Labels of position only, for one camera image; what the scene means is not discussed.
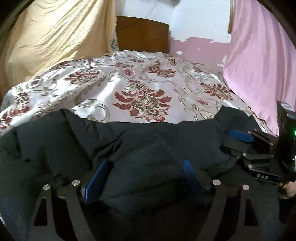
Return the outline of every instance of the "black garment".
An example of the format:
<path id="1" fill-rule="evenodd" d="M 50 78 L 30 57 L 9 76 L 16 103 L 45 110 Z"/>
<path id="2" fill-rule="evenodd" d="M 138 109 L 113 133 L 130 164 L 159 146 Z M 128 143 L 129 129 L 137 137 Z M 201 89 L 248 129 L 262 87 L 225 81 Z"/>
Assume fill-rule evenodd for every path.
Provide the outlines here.
<path id="1" fill-rule="evenodd" d="M 114 169 L 100 204 L 86 212 L 92 229 L 106 241 L 193 240 L 207 209 L 187 198 L 181 165 L 188 159 L 225 185 L 249 185 L 264 240 L 276 240 L 284 228 L 276 187 L 261 185 L 220 151 L 228 130 L 253 128 L 253 117 L 228 107 L 213 119 L 179 124 L 98 123 L 52 112 L 0 138 L 0 213 L 15 240 L 26 240 L 42 187 L 67 185 L 108 158 Z"/>

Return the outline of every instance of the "beige fabric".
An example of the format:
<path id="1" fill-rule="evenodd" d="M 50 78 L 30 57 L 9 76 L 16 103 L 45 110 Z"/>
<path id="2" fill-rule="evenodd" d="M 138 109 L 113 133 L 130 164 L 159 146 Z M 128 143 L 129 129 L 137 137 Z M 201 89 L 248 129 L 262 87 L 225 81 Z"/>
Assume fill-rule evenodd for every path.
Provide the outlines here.
<path id="1" fill-rule="evenodd" d="M 6 42 L 1 85 L 11 88 L 60 62 L 102 56 L 115 26 L 114 0 L 35 0 Z"/>

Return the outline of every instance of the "metal screw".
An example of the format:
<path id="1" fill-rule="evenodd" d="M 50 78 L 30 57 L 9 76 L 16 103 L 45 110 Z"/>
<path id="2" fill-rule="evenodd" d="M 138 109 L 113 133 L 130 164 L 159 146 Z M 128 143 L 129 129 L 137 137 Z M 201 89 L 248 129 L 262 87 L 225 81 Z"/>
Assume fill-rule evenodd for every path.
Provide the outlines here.
<path id="1" fill-rule="evenodd" d="M 50 185 L 49 185 L 49 184 L 44 185 L 43 189 L 44 189 L 45 191 L 48 190 L 48 189 L 50 189 Z"/>
<path id="2" fill-rule="evenodd" d="M 244 190 L 246 190 L 246 191 L 248 191 L 250 188 L 249 188 L 249 186 L 248 185 L 242 185 L 242 188 L 244 189 Z"/>
<path id="3" fill-rule="evenodd" d="M 213 184 L 215 186 L 219 186 L 221 184 L 221 182 L 219 180 L 215 179 L 215 180 L 213 180 Z"/>
<path id="4" fill-rule="evenodd" d="M 77 186 L 77 185 L 79 185 L 80 184 L 80 181 L 79 180 L 74 180 L 73 182 L 72 182 L 72 185 L 73 186 Z"/>

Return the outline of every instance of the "brown wooden panel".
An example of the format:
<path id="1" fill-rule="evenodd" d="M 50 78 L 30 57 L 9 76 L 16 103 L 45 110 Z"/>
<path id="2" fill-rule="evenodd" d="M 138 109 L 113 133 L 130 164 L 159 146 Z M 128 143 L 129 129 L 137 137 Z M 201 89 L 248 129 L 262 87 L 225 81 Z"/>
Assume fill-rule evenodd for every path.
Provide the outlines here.
<path id="1" fill-rule="evenodd" d="M 120 50 L 169 51 L 169 25 L 143 18 L 117 17 L 116 34 Z"/>

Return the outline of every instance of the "bedspread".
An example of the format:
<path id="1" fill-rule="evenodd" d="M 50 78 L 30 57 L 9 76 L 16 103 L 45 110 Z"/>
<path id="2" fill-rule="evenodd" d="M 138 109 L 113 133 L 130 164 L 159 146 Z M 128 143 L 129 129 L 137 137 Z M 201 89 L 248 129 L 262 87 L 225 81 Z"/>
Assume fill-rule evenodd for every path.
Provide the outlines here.
<path id="1" fill-rule="evenodd" d="M 1 105 L 0 131 L 60 108 L 99 122 L 179 123 L 212 118 L 221 106 L 254 115 L 221 73 L 168 54 L 126 50 L 63 62 L 14 86 Z"/>

